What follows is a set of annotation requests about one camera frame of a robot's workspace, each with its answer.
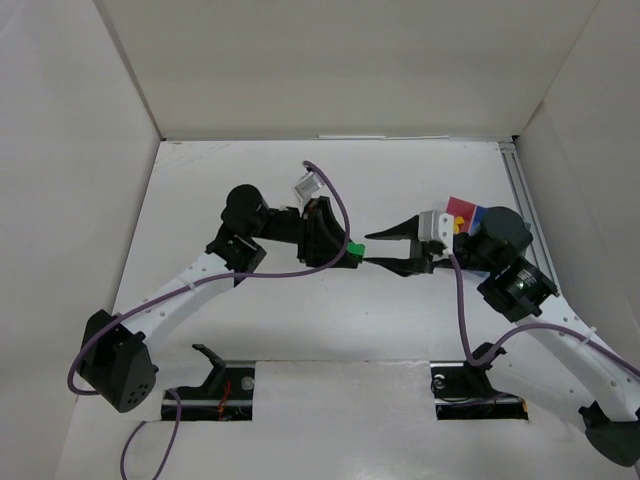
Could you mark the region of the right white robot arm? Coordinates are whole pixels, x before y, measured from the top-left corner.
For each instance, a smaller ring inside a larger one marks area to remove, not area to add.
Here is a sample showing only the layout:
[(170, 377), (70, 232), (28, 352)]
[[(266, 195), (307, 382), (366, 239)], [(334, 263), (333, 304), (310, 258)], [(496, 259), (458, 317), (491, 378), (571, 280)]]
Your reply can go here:
[[(515, 211), (486, 210), (470, 233), (457, 233), (452, 215), (421, 212), (369, 234), (371, 240), (407, 240), (407, 259), (370, 263), (401, 277), (450, 268), (456, 279), (463, 371), (484, 400), (506, 393), (529, 400), (581, 429), (613, 463), (639, 460), (639, 370), (622, 359), (570, 307), (556, 284), (524, 256), (533, 236)], [(494, 342), (470, 346), (464, 271), (486, 273), (477, 290), (511, 325)]]

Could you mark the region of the green lego brick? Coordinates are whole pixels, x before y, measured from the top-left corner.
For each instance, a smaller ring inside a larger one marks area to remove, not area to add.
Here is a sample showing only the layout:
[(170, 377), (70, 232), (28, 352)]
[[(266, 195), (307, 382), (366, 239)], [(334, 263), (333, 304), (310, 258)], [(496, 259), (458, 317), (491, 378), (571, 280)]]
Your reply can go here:
[(366, 252), (366, 246), (361, 243), (349, 242), (347, 245), (346, 253), (349, 258), (356, 264), (363, 262)]

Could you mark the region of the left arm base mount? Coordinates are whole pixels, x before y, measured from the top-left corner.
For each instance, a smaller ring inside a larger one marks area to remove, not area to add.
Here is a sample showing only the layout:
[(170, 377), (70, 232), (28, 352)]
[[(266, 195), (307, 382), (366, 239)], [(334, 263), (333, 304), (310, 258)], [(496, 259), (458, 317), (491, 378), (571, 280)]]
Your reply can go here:
[(253, 417), (254, 361), (225, 360), (203, 344), (193, 355), (161, 364), (160, 419), (183, 422), (248, 422)]

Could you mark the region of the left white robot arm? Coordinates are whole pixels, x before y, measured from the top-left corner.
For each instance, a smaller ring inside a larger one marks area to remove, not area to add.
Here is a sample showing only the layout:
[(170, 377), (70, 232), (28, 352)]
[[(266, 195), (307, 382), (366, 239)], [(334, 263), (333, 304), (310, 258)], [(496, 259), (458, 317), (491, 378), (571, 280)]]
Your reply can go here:
[(194, 377), (161, 363), (156, 355), (167, 337), (209, 301), (246, 279), (262, 278), (257, 269), (266, 251), (259, 240), (296, 246), (305, 267), (280, 273), (282, 279), (355, 268), (361, 261), (349, 250), (349, 218), (336, 218), (347, 212), (342, 198), (337, 192), (316, 196), (322, 184), (315, 176), (309, 181), (300, 195), (300, 207), (272, 208), (250, 184), (232, 189), (216, 236), (192, 264), (125, 313), (99, 310), (87, 320), (80, 351), (67, 375), (69, 390), (78, 396), (100, 396), (120, 413), (137, 408), (162, 380), (172, 389), (216, 392), (226, 363), (210, 348), (193, 346), (211, 365), (207, 373)]

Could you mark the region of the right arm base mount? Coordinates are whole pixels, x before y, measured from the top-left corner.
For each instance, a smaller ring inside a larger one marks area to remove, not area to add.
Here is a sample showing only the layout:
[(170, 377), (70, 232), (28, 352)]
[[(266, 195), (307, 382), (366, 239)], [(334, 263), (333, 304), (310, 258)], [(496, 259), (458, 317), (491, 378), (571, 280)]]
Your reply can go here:
[(430, 362), (429, 369), (439, 421), (529, 420), (526, 402), (495, 390), (485, 367), (474, 367), (466, 360), (437, 360)]

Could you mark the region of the orange small lego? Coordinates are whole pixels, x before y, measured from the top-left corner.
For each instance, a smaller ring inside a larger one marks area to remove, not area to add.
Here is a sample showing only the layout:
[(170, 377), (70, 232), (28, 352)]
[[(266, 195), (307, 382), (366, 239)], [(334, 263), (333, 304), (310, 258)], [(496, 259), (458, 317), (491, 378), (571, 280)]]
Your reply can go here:
[(455, 234), (459, 234), (461, 232), (461, 227), (464, 225), (464, 223), (465, 223), (465, 220), (463, 217), (456, 216), (454, 218), (453, 232)]

